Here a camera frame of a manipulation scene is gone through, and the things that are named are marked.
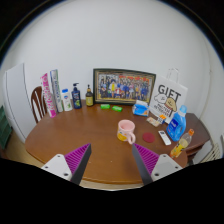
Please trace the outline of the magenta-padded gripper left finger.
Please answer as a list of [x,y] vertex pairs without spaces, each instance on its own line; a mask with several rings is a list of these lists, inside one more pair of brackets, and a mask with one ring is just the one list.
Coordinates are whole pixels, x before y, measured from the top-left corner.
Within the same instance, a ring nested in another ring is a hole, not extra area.
[[66,155],[56,154],[42,169],[79,185],[91,155],[91,144],[85,144]]

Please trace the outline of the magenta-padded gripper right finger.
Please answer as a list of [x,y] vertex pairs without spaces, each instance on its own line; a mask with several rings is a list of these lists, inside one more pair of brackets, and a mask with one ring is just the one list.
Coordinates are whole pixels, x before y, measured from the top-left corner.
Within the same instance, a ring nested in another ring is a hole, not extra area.
[[136,143],[132,145],[132,154],[144,185],[150,184],[182,169],[182,167],[167,154],[158,155]]

